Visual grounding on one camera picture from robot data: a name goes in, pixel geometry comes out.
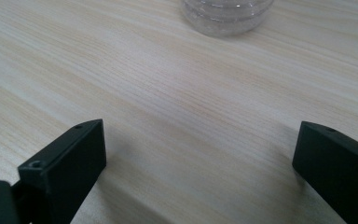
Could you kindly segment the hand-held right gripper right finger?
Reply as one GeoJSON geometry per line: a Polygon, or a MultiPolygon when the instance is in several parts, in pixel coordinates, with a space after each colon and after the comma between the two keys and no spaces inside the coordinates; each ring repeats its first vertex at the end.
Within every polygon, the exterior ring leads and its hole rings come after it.
{"type": "Polygon", "coordinates": [[[358,224],[357,141],[303,121],[292,165],[345,222],[358,224]]]}

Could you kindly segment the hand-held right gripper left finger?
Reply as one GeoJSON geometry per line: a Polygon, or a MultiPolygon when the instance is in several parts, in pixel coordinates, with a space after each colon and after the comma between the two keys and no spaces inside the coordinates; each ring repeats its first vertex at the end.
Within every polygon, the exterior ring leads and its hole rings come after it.
{"type": "Polygon", "coordinates": [[[18,167],[21,221],[69,224],[105,166],[103,122],[72,127],[18,167]]]}

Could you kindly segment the clear plastic bottle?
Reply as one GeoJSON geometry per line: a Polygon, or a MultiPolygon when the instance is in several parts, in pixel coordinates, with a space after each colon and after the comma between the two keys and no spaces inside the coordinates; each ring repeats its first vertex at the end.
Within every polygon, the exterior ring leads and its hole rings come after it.
{"type": "Polygon", "coordinates": [[[240,35],[257,27],[274,0],[181,0],[185,18],[208,36],[240,35]]]}

